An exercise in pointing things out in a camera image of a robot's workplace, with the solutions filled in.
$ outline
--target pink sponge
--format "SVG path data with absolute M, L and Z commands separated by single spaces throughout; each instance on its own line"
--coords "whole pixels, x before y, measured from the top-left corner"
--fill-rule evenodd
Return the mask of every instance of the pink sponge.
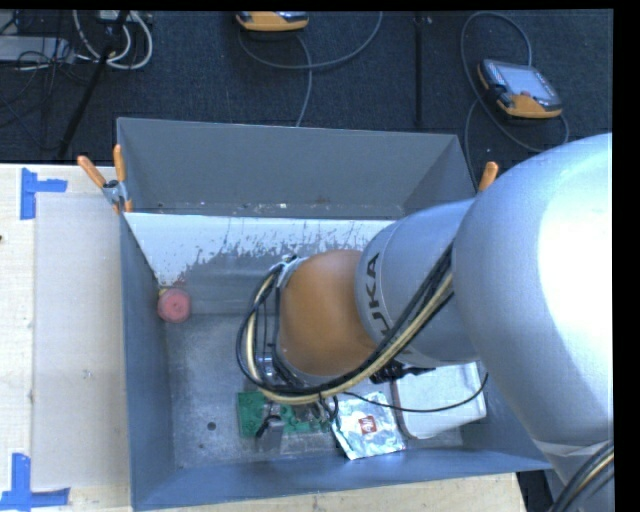
M 180 288 L 160 291 L 158 315 L 166 322 L 180 323 L 191 316 L 191 297 Z

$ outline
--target wooden table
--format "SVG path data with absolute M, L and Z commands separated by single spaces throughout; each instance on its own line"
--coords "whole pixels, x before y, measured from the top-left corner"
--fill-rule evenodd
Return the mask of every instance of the wooden table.
M 0 164 L 0 491 L 7 490 L 11 454 L 32 454 L 35 234 L 38 217 L 20 220 L 20 172 L 28 167 L 39 180 L 67 180 L 64 194 L 101 196 L 75 166 Z M 101 168 L 107 179 L 113 168 Z M 105 201 L 105 212 L 115 215 Z M 83 487 L 68 482 L 69 504 L 58 510 L 130 510 L 126 484 Z M 32 491 L 43 489 L 32 488 Z M 431 512 L 525 512 L 514 474 L 377 487 L 335 493 L 271 498 L 194 507 L 211 512 L 429 510 Z

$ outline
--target white cable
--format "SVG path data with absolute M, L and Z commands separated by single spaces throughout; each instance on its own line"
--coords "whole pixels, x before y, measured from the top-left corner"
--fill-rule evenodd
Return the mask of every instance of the white cable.
M 73 15 L 73 21 L 75 23 L 76 26 L 76 30 L 78 31 L 78 34 L 80 35 L 80 39 L 82 40 L 82 43 L 85 45 L 85 47 L 87 48 L 87 50 L 89 51 L 89 53 L 91 53 L 96 59 L 100 59 L 100 54 L 91 46 L 91 44 L 89 43 L 89 41 L 87 40 L 86 36 L 84 35 L 84 32 L 82 31 L 82 27 L 80 25 L 80 20 L 78 18 L 78 11 L 76 9 L 72 10 L 72 15 Z M 147 26 L 147 24 L 144 22 L 144 20 L 140 17 L 140 15 L 136 12 L 136 11 L 131 11 L 131 13 L 129 14 L 129 16 L 131 16 L 131 18 L 133 19 L 133 21 L 135 21 L 138 25 L 140 25 L 140 27 L 142 28 L 145 37 L 147 39 L 147 53 L 144 56 L 144 58 L 140 61 L 137 62 L 136 64 L 119 64 L 117 61 L 123 59 L 131 50 L 131 34 L 129 33 L 129 29 L 127 29 L 126 26 L 123 26 L 123 31 L 125 33 L 125 36 L 127 38 L 127 45 L 124 49 L 124 51 L 122 51 L 119 55 L 116 55 L 115 57 L 112 57 L 110 59 L 107 60 L 107 65 L 109 67 L 112 67 L 114 69 L 121 69 L 121 70 L 134 70 L 134 69 L 140 69 L 144 66 L 147 65 L 147 63 L 151 60 L 151 56 L 153 55 L 153 37 L 151 36 L 151 30 L 149 30 L 149 27 Z M 86 57 L 84 55 L 77 55 L 78 58 L 80 59 L 85 59 L 85 60 L 94 60 L 91 59 L 90 57 Z

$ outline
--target blue tape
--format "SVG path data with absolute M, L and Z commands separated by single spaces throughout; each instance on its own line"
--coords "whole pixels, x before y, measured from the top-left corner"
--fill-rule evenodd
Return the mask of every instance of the blue tape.
M 36 192 L 64 192 L 67 182 L 56 179 L 38 181 L 37 173 L 23 167 L 20 190 L 20 219 L 33 219 L 36 216 Z
M 51 492 L 31 492 L 31 459 L 21 453 L 11 457 L 11 490 L 0 496 L 0 510 L 30 512 L 33 507 L 66 505 L 69 488 Z

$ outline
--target power strip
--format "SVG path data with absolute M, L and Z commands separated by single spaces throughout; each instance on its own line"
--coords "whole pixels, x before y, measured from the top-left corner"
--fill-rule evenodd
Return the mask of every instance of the power strip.
M 115 9 L 101 9 L 96 13 L 96 17 L 98 21 L 103 23 L 113 23 L 118 18 L 119 10 Z M 140 16 L 140 19 L 144 21 L 147 25 L 153 24 L 153 12 L 152 11 L 131 11 L 132 13 L 136 13 Z M 133 18 L 131 14 L 127 16 L 127 23 L 136 23 L 136 20 Z
M 53 52 L 56 51 L 56 46 L 58 59 L 64 58 L 67 64 L 71 64 L 75 60 L 75 53 L 69 51 L 69 43 L 64 39 L 26 35 L 0 35 L 0 61 L 16 62 L 20 59 L 22 63 L 44 64 L 48 61 L 45 56 L 52 57 Z

